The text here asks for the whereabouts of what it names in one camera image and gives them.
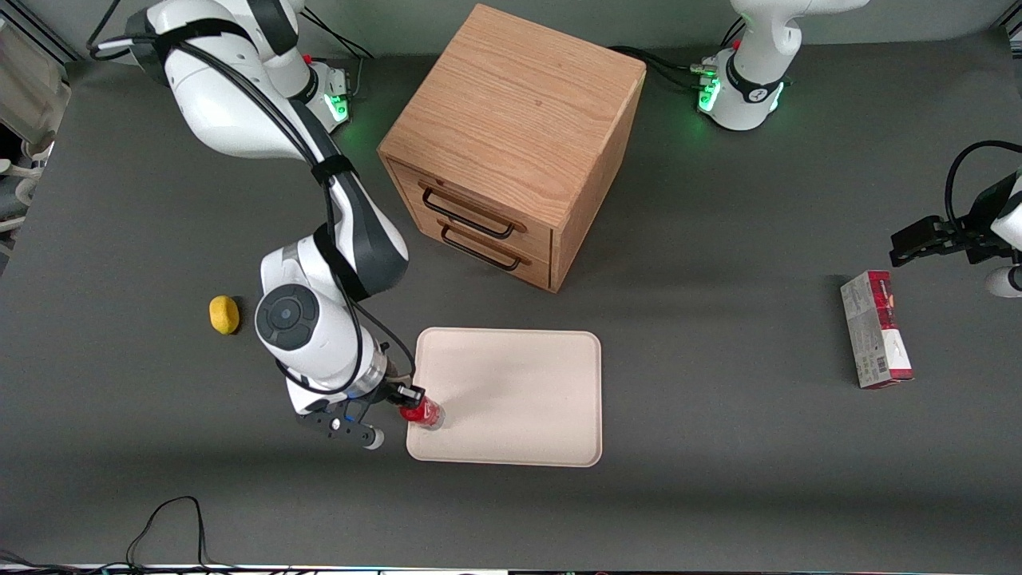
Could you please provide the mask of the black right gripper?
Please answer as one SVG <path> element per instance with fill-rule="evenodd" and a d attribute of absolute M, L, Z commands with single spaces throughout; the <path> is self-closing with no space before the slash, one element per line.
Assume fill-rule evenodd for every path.
<path fill-rule="evenodd" d="M 370 408 L 388 401 L 394 405 L 420 405 L 425 391 L 405 383 L 376 383 L 364 386 L 351 383 L 337 390 L 303 388 L 310 399 L 300 404 L 300 423 L 325 434 L 329 439 L 344 439 L 375 450 L 382 446 L 383 430 L 364 422 Z"/>

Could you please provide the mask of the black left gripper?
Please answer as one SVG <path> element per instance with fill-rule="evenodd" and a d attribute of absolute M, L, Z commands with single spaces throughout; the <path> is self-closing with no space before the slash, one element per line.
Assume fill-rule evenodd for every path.
<path fill-rule="evenodd" d="M 890 237 L 890 263 L 894 268 L 931 255 L 946 256 L 963 252 L 969 263 L 1009 259 L 1017 263 L 1017 248 L 994 239 L 989 230 L 970 232 L 960 219 L 923 217 Z"/>

